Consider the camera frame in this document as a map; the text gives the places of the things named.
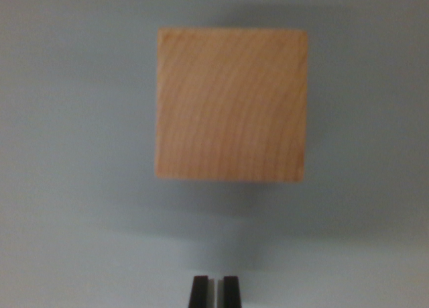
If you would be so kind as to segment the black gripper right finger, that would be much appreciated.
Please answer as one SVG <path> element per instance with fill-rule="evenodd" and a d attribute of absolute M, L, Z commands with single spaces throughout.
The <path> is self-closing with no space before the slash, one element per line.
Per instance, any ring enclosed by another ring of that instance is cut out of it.
<path fill-rule="evenodd" d="M 224 276 L 217 283 L 217 308 L 242 308 L 238 276 Z"/>

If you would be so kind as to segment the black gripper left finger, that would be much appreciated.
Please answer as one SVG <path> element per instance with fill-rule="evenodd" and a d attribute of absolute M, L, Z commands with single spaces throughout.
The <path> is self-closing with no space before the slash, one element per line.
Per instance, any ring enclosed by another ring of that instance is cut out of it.
<path fill-rule="evenodd" d="M 207 275 L 195 276 L 192 282 L 188 308 L 215 306 L 215 280 Z"/>

